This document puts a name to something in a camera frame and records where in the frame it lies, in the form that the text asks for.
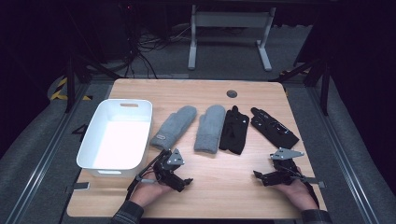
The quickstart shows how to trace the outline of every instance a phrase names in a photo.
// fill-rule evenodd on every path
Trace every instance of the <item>white metal stand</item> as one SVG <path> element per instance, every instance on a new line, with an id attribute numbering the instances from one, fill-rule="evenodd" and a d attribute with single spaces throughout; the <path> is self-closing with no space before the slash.
<path id="1" fill-rule="evenodd" d="M 192 6 L 191 12 L 191 46 L 189 57 L 189 69 L 195 69 L 197 53 L 196 28 L 204 27 L 248 27 L 263 28 L 264 32 L 261 40 L 257 40 L 257 48 L 262 57 L 262 64 L 265 71 L 271 71 L 272 67 L 265 51 L 265 43 L 270 33 L 271 25 L 275 16 L 276 8 L 272 7 L 269 12 L 208 12 L 196 11 L 196 6 Z"/>

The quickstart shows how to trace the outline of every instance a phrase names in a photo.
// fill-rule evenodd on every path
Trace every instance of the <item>white container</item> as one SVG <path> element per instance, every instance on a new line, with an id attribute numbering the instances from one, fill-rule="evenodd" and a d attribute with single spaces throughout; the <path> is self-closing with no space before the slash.
<path id="1" fill-rule="evenodd" d="M 135 177 L 146 165 L 152 104 L 104 100 L 93 114 L 77 164 L 94 176 Z"/>

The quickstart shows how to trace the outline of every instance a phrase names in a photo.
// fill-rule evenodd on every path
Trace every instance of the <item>gray mitten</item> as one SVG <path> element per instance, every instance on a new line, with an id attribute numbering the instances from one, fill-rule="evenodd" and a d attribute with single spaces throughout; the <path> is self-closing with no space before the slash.
<path id="1" fill-rule="evenodd" d="M 194 150 L 215 154 L 218 152 L 219 139 L 225 118 L 222 105 L 210 106 L 199 118 L 199 127 Z"/>
<path id="2" fill-rule="evenodd" d="M 160 130 L 152 137 L 150 144 L 158 149 L 171 149 L 173 144 L 187 131 L 197 114 L 197 109 L 186 105 L 172 113 Z"/>

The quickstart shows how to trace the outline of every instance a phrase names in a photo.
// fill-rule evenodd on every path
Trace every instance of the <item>sleeve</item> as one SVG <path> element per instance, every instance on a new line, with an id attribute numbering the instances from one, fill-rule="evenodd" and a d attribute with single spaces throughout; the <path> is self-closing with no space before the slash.
<path id="1" fill-rule="evenodd" d="M 301 213 L 304 224 L 331 224 L 328 212 L 318 209 L 305 210 Z"/>
<path id="2" fill-rule="evenodd" d="M 119 211 L 111 218 L 110 224 L 138 224 L 143 212 L 141 206 L 125 201 Z"/>

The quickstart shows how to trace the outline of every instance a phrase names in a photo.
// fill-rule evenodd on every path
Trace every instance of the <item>human hand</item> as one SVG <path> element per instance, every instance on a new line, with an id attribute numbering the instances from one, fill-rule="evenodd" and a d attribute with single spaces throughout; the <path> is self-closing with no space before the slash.
<path id="1" fill-rule="evenodd" d="M 156 179 L 154 173 L 148 173 L 145 175 L 146 179 Z M 153 184 L 150 183 L 139 183 L 134 190 L 131 198 L 129 201 L 133 203 L 137 203 L 141 207 L 145 207 L 154 201 L 156 201 L 158 198 L 160 198 L 162 195 L 165 193 L 171 191 L 172 188 L 166 185 L 161 185 L 158 182 L 155 182 Z"/>
<path id="2" fill-rule="evenodd" d="M 318 209 L 318 206 L 310 195 L 307 186 L 299 179 L 295 179 L 290 185 L 279 184 L 274 185 L 273 188 L 284 193 L 291 203 L 300 209 L 300 211 Z"/>

